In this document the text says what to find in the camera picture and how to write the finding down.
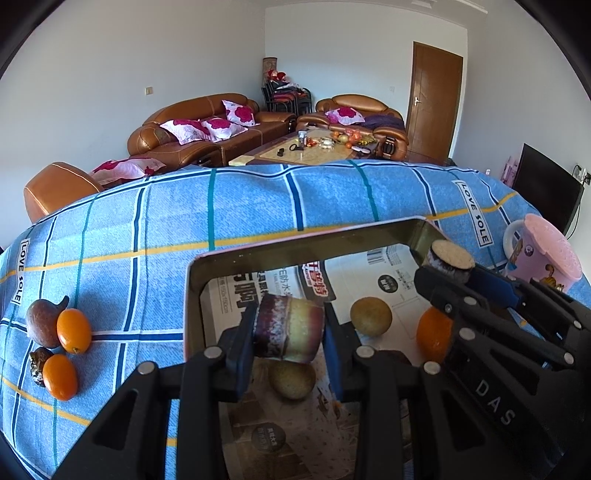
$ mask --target brown leather armchair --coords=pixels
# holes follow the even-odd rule
[[[35,175],[25,186],[25,208],[33,223],[60,208],[104,188],[79,168],[58,161]]]
[[[345,128],[356,128],[362,130],[362,133],[368,133],[369,130],[359,128],[354,125],[343,127],[339,124],[331,124],[324,112],[334,110],[341,106],[348,106],[359,111],[363,116],[386,114],[402,119],[402,115],[385,103],[365,95],[348,93],[346,95],[337,95],[332,98],[320,100],[316,104],[316,113],[302,115],[297,120],[296,128],[304,129],[309,125],[323,125],[331,130],[344,130]],[[389,158],[390,160],[404,160],[408,153],[408,136],[405,130],[399,130],[391,127],[378,127],[372,132],[378,140],[377,156]]]

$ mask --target pink floral pillow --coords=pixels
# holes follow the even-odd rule
[[[166,168],[155,158],[109,160],[96,167],[90,176],[105,188],[116,187],[131,180],[149,177]]]
[[[213,141],[207,128],[195,120],[169,120],[160,126],[177,137],[181,145],[199,140]]]
[[[226,107],[226,117],[233,124],[243,125],[245,127],[254,127],[255,114],[248,105],[240,105],[239,103],[222,100],[224,107]]]
[[[350,106],[342,106],[325,113],[331,124],[353,125],[365,122],[363,115]]]
[[[210,118],[204,120],[201,124],[207,128],[209,134],[212,136],[213,142],[221,142],[228,138],[235,137],[238,134],[248,132],[248,128],[244,128],[242,125],[233,124],[230,120],[225,118]]]

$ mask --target brown fruit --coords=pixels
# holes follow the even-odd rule
[[[353,326],[364,335],[377,337],[388,331],[392,325],[392,310],[377,297],[364,297],[353,303],[351,311]]]
[[[269,367],[269,383],[280,396],[301,400],[314,389],[316,372],[310,364],[273,362]]]
[[[70,297],[66,295],[58,305],[45,299],[35,300],[31,303],[26,315],[29,338],[46,348],[59,347],[57,318],[66,309],[69,301]]]
[[[45,362],[53,356],[53,352],[44,346],[39,347],[32,353],[29,353],[29,365],[31,367],[31,376],[33,381],[40,387],[45,388],[43,383],[43,367]]]

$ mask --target blue plaid bedsheet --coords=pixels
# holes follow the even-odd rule
[[[477,262],[506,259],[507,225],[535,209],[505,185],[465,168],[390,161],[318,167],[185,168],[80,200],[25,231],[0,256],[0,429],[33,478],[51,477],[136,365],[183,361],[186,269],[195,256],[299,232],[423,215]],[[17,274],[21,242],[28,240]],[[11,300],[22,278],[20,305]],[[586,279],[570,294],[591,304]],[[73,358],[78,395],[54,400],[35,385],[25,312],[70,296],[93,327]],[[174,478],[176,414],[167,443]]]

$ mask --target wooden door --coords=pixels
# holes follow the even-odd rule
[[[464,59],[414,43],[408,105],[408,149],[442,162],[448,158],[460,105]]]

